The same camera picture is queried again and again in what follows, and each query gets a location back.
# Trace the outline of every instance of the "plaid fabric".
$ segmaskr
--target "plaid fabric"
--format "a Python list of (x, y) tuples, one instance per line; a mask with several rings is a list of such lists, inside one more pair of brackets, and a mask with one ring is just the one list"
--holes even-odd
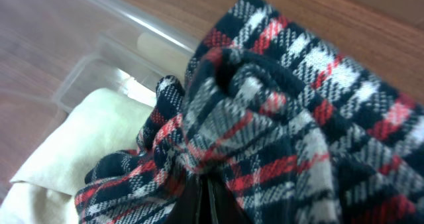
[(103, 158), (80, 223), (161, 223), (218, 172), (254, 223), (422, 223), (422, 106), (262, 0), (239, 0), (185, 85), (159, 81), (140, 150)]

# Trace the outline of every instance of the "plaid scarf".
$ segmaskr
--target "plaid scarf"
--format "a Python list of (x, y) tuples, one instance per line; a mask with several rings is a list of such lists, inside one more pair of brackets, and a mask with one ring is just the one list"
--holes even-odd
[(422, 106), (262, 0), (239, 0), (158, 82), (138, 151), (106, 156), (80, 223), (161, 223), (218, 172), (253, 223), (422, 223)]

